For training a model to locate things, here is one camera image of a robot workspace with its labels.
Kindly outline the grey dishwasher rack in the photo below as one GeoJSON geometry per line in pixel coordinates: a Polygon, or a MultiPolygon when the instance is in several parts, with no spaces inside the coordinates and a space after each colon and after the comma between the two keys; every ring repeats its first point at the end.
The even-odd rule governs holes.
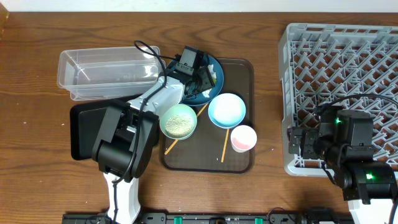
{"type": "Polygon", "coordinates": [[[315,108],[335,101],[373,117],[374,159],[397,168],[397,28],[291,23],[279,41],[284,169],[325,177],[319,159],[289,154],[287,130],[316,128],[315,108]]]}

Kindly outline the left wooden chopstick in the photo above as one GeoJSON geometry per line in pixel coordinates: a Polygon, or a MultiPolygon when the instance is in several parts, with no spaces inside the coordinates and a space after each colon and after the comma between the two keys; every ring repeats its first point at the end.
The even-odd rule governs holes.
{"type": "MultiPolygon", "coordinates": [[[[200,109],[200,111],[197,113],[197,117],[199,117],[199,116],[202,114],[202,112],[205,110],[205,108],[206,108],[208,105],[209,105],[209,103],[206,103],[206,104],[200,109]]],[[[179,142],[178,139],[174,140],[174,142],[166,149],[166,151],[164,152],[164,155],[167,155],[167,154],[173,149],[173,147],[176,145],[176,143],[178,143],[178,142],[179,142]]]]}

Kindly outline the black plastic bin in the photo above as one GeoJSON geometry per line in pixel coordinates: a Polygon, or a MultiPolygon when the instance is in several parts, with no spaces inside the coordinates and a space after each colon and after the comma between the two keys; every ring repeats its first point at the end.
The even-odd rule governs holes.
{"type": "Polygon", "coordinates": [[[71,108],[71,156],[74,160],[91,159],[103,117],[111,102],[112,100],[100,100],[75,105],[71,108]]]}

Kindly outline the brown serving tray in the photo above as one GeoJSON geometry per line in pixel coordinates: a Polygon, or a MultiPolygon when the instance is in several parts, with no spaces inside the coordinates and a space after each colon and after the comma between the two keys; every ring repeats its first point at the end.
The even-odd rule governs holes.
{"type": "MultiPolygon", "coordinates": [[[[254,69],[244,59],[219,58],[224,72],[222,93],[240,96],[246,105],[243,125],[252,126],[254,122],[254,69]]],[[[202,108],[194,106],[199,112],[202,108]]],[[[160,141],[159,159],[162,165],[170,170],[217,172],[243,174],[254,164],[254,149],[247,152],[236,152],[228,140],[224,163],[221,163],[226,130],[214,125],[208,117],[208,109],[198,117],[194,133],[186,140],[179,141],[173,149],[164,155],[166,149],[174,142],[173,139],[162,137],[160,141]]]]}

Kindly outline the pink plastic cup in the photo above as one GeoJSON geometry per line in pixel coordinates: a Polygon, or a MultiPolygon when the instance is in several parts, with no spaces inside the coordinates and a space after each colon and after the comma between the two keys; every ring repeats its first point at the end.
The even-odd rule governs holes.
{"type": "Polygon", "coordinates": [[[232,148],[239,153],[252,149],[257,143],[255,130],[247,125],[240,125],[233,129],[231,133],[232,148]]]}

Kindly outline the wooden chopstick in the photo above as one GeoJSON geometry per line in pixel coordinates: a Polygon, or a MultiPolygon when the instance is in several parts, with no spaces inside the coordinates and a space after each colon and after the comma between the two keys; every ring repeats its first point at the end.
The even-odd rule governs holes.
{"type": "MultiPolygon", "coordinates": [[[[206,103],[206,104],[200,109],[200,111],[197,113],[197,117],[199,117],[199,116],[202,114],[202,112],[205,110],[205,108],[206,108],[208,105],[209,105],[209,103],[206,103]]],[[[178,142],[179,142],[178,139],[174,140],[174,142],[166,149],[166,151],[164,152],[164,155],[167,155],[167,154],[173,149],[173,147],[176,145],[176,143],[178,143],[178,142]]]]}
{"type": "Polygon", "coordinates": [[[223,151],[222,151],[222,155],[221,155],[221,163],[224,163],[224,157],[226,154],[226,147],[228,144],[228,138],[229,138],[229,129],[226,129],[226,135],[224,138],[224,144],[223,144],[223,151]]]}

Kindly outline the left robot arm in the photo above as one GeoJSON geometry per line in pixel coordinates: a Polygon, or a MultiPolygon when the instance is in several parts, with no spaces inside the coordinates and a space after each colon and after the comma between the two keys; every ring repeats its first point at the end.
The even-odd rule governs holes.
{"type": "Polygon", "coordinates": [[[116,100],[107,107],[92,152],[109,189],[107,223],[135,222],[141,211],[139,178],[149,163],[160,118],[207,89],[197,83],[196,75],[188,75],[175,63],[141,96],[116,100]]]}

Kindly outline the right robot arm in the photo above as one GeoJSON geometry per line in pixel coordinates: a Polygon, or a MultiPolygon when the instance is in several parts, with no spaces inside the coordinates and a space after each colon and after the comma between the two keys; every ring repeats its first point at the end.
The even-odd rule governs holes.
{"type": "Polygon", "coordinates": [[[354,223],[397,223],[397,181],[391,166],[373,159],[371,115],[342,106],[321,107],[319,115],[316,128],[288,129],[289,153],[321,160],[354,223]]]}

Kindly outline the green bowl with rice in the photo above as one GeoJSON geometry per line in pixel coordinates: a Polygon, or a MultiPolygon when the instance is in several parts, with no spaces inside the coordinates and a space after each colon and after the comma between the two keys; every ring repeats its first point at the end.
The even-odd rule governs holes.
{"type": "Polygon", "coordinates": [[[169,109],[160,118],[161,131],[171,139],[184,140],[189,138],[197,126],[197,114],[184,104],[169,109]]]}

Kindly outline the right wooden chopstick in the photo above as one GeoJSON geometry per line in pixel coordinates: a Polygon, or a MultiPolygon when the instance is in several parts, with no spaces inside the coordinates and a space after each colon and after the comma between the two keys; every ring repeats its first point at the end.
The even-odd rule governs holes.
{"type": "Polygon", "coordinates": [[[222,155],[221,155],[221,163],[224,163],[224,157],[226,154],[226,147],[228,144],[228,138],[229,138],[229,129],[226,129],[226,135],[224,138],[224,144],[223,144],[223,151],[222,151],[222,155]]]}

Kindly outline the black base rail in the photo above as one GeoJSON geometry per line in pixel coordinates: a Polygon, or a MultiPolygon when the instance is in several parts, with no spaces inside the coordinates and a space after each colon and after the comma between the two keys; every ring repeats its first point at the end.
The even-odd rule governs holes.
{"type": "Polygon", "coordinates": [[[143,213],[135,223],[141,224],[212,224],[212,223],[343,223],[354,224],[349,215],[337,215],[330,210],[310,211],[300,215],[271,213],[269,215],[182,215],[165,213],[143,213]]]}

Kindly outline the clear plastic bin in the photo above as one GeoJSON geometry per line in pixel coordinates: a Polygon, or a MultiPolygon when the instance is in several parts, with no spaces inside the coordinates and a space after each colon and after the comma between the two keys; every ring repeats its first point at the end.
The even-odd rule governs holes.
{"type": "Polygon", "coordinates": [[[64,50],[57,72],[59,88],[74,101],[141,95],[156,84],[161,63],[135,47],[64,50]]]}

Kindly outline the dark blue plate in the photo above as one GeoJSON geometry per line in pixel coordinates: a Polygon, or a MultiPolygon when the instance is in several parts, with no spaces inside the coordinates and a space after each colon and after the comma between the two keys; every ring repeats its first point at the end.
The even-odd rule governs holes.
{"type": "MultiPolygon", "coordinates": [[[[181,55],[177,55],[176,59],[167,65],[165,74],[168,77],[170,77],[169,76],[169,68],[173,67],[180,60],[181,55]]],[[[205,53],[200,66],[202,67],[202,66],[206,66],[206,65],[214,65],[213,70],[216,72],[216,84],[215,84],[215,87],[210,91],[210,97],[205,98],[202,95],[202,93],[198,94],[197,96],[184,96],[184,94],[183,94],[183,96],[182,96],[183,104],[186,104],[189,106],[204,105],[204,104],[210,102],[214,97],[216,97],[220,93],[220,91],[224,85],[224,72],[223,72],[222,66],[217,61],[217,59],[215,59],[211,55],[208,55],[207,53],[205,53]]]]}

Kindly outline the white napkin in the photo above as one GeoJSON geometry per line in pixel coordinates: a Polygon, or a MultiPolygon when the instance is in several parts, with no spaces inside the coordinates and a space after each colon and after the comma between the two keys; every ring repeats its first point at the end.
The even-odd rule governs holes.
{"type": "MultiPolygon", "coordinates": [[[[216,77],[216,72],[213,70],[213,67],[214,67],[214,65],[209,65],[209,66],[208,66],[208,69],[209,69],[209,72],[210,72],[211,77],[216,77]]],[[[205,90],[205,91],[202,93],[202,95],[203,95],[205,98],[209,98],[209,97],[210,97],[210,91],[211,91],[211,90],[212,90],[211,88],[208,89],[208,90],[205,90]]]]}

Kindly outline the light blue bowl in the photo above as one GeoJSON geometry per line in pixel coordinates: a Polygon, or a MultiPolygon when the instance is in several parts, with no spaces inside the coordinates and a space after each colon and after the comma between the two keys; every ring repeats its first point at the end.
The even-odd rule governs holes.
{"type": "Polygon", "coordinates": [[[208,107],[208,117],[219,128],[231,129],[243,121],[246,105],[243,99],[232,93],[216,96],[208,107]]]}

